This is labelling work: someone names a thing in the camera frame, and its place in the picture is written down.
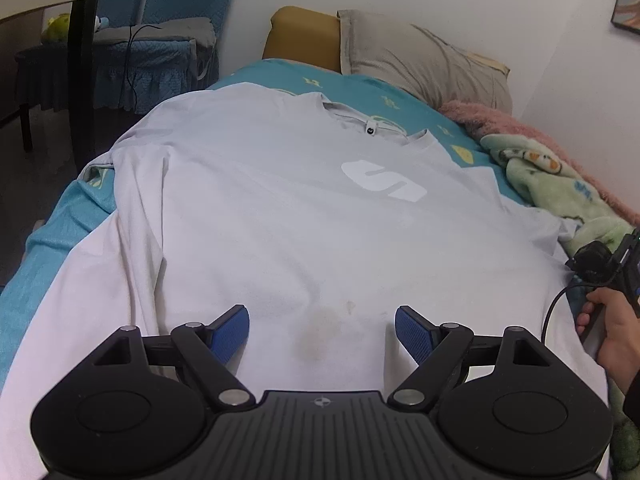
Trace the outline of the person's right hand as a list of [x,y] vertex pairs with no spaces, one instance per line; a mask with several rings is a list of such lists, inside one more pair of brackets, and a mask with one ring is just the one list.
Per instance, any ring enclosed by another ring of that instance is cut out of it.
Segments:
[[626,394],[639,371],[639,319],[622,292],[600,287],[587,296],[576,321],[582,333],[591,322],[594,309],[602,304],[606,336],[597,362],[608,372],[616,386]]

